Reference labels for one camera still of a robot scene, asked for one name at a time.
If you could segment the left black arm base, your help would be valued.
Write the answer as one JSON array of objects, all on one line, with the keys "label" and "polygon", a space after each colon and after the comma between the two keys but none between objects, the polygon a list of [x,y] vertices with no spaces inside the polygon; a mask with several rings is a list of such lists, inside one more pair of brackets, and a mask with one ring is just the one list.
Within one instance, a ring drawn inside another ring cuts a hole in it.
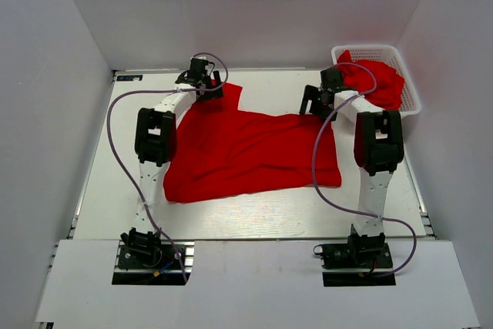
[{"label": "left black arm base", "polygon": [[194,243],[171,243],[132,228],[120,236],[112,284],[184,286],[193,269]]}]

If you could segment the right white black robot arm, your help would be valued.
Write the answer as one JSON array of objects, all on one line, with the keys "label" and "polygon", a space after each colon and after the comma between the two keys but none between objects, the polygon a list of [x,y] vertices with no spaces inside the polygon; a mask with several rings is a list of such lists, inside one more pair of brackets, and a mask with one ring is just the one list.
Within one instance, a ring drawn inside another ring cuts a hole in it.
[{"label": "right white black robot arm", "polygon": [[372,104],[355,90],[338,92],[310,85],[304,88],[300,114],[306,111],[325,118],[317,134],[311,160],[313,185],[322,199],[325,196],[320,191],[316,175],[317,150],[322,134],[339,113],[354,122],[354,159],[360,168],[361,179],[358,208],[350,210],[330,200],[327,203],[355,215],[351,233],[361,239],[349,245],[347,255],[353,264],[366,266],[376,256],[371,242],[383,243],[387,188],[404,158],[401,114]]}]

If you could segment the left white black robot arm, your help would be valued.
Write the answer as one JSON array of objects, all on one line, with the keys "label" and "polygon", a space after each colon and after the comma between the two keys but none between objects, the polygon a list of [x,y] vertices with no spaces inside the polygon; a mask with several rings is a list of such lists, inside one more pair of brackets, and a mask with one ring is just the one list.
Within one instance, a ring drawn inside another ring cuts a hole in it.
[{"label": "left white black robot arm", "polygon": [[152,108],[138,112],[135,152],[139,162],[139,188],[144,201],[136,211],[136,229],[153,232],[154,211],[165,200],[164,176],[176,155],[177,128],[180,118],[194,103],[223,97],[220,72],[184,72],[176,88]]}]

